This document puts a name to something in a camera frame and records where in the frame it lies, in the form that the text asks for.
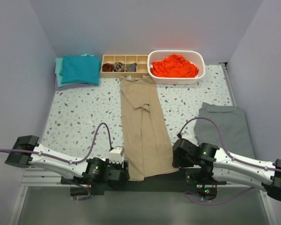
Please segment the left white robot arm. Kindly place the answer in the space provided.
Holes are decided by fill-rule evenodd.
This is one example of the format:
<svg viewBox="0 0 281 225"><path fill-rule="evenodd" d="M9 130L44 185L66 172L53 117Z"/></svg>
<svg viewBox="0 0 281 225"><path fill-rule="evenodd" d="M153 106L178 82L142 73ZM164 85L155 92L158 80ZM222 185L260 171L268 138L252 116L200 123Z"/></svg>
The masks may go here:
<svg viewBox="0 0 281 225"><path fill-rule="evenodd" d="M106 159L94 157L83 160L51 150L38 140L33 135L18 137L5 164L19 168L42 168L77 184L107 183L111 187L117 187L126 185L130 179L128 161L124 159L122 147L113 148Z"/></svg>

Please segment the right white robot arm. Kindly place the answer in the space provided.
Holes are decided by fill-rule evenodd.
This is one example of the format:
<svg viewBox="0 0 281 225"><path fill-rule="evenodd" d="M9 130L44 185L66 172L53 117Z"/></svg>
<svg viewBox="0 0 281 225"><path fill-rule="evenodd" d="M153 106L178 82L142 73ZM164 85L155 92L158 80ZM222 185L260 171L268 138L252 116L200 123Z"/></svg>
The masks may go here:
<svg viewBox="0 0 281 225"><path fill-rule="evenodd" d="M186 181L201 185L203 198L216 197L216 191L206 185L232 182L266 192L281 202L281 160L259 161L226 152L209 143L199 146L180 138L173 145L173 167L184 168Z"/></svg>

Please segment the beige t shirt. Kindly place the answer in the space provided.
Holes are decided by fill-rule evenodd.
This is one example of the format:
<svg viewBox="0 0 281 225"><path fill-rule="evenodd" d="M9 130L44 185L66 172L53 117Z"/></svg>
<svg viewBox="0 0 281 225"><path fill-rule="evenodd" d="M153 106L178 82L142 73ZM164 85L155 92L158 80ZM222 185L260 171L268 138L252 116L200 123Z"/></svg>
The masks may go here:
<svg viewBox="0 0 281 225"><path fill-rule="evenodd" d="M120 78L125 159L133 181L178 171L155 82L149 76Z"/></svg>

